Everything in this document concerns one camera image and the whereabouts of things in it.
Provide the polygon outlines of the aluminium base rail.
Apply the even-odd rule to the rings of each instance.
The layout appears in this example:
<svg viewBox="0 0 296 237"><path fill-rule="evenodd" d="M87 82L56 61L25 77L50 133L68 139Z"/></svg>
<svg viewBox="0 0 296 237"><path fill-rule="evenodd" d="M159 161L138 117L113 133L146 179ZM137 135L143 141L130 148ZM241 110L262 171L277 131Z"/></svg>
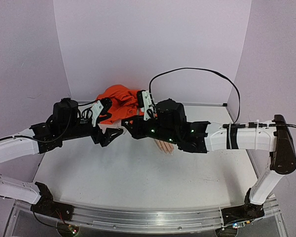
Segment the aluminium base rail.
<svg viewBox="0 0 296 237"><path fill-rule="evenodd" d="M32 217L41 216L62 224L137 234L195 233L214 229L225 231L274 217L279 236L288 235L275 197L268 198L260 209L255 209L255 214L245 213L242 205L186 210L118 210L56 201L35 207L17 200L6 225L6 237L12 236L20 211L30 213Z"/></svg>

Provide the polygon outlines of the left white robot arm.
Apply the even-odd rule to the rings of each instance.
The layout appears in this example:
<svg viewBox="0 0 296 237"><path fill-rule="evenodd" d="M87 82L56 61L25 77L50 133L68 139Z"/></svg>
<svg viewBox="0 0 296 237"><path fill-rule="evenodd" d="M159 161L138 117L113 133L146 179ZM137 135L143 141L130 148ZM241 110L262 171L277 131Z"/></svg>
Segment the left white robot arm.
<svg viewBox="0 0 296 237"><path fill-rule="evenodd" d="M53 113L46 122L0 138L0 164L19 157L44 154L60 148L64 141L91 137L94 144L107 146L124 133L118 126L100 127L109 119L112 101L108 98L96 101L87 109L86 115L79 110L77 101L63 98L53 106ZM55 214L57 205L44 196L42 184L26 183L0 174L0 196L22 200L37 207L47 216Z"/></svg>

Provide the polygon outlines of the mannequin hand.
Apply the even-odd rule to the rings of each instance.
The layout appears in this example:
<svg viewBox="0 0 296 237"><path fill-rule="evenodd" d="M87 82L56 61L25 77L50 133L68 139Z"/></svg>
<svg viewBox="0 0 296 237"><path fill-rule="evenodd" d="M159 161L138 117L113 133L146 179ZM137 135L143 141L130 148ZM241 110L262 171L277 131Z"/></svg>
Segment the mannequin hand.
<svg viewBox="0 0 296 237"><path fill-rule="evenodd" d="M165 141L155 140L157 147L164 153L172 155L174 152L174 146L171 143Z"/></svg>

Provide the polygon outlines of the orange crumpled garment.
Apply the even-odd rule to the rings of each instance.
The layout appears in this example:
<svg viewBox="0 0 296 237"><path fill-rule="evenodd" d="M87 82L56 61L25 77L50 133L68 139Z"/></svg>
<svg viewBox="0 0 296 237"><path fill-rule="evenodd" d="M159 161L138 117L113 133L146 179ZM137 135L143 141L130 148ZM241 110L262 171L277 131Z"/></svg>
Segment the orange crumpled garment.
<svg viewBox="0 0 296 237"><path fill-rule="evenodd" d="M97 96L97 100L104 98L110 98L112 106L108 110L111 114L111 118L104 120L101 124L114 124L122 119L127 119L133 116L143 116L141 111L137 92L139 90L132 90L123 85L113 85L105 90L103 94Z"/></svg>

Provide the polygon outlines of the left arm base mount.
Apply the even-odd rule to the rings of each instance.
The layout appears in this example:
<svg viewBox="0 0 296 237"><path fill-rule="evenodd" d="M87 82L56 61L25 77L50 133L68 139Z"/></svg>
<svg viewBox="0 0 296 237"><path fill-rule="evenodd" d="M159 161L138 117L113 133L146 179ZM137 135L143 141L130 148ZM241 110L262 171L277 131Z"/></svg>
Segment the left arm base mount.
<svg viewBox="0 0 296 237"><path fill-rule="evenodd" d="M70 221L73 216L74 206L54 200L49 188L40 182L35 182L39 189L40 199L31 205L31 211L48 217Z"/></svg>

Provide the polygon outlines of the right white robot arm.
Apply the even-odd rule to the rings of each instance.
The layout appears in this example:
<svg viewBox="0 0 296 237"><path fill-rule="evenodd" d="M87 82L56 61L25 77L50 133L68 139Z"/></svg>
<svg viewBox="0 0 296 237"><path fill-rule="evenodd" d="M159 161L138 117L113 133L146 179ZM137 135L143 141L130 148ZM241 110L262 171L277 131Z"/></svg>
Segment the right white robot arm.
<svg viewBox="0 0 296 237"><path fill-rule="evenodd" d="M172 99L143 107L144 114L123 119L134 139L154 138L176 144L188 153L218 150L268 151L270 161L264 173L249 190L247 203L262 205L285 175L296 170L296 152L291 133L282 115L266 122L219 124L188 122L183 104Z"/></svg>

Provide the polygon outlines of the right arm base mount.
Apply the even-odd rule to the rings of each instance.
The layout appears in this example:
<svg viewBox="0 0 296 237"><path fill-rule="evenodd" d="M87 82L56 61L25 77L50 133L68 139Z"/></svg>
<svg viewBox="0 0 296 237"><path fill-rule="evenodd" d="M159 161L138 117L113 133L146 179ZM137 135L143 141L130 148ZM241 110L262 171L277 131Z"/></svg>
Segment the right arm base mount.
<svg viewBox="0 0 296 237"><path fill-rule="evenodd" d="M256 205L250 203L250 191L251 188L248 189L242 205L222 209L224 227L231 226L235 223L253 221L264 216L263 204Z"/></svg>

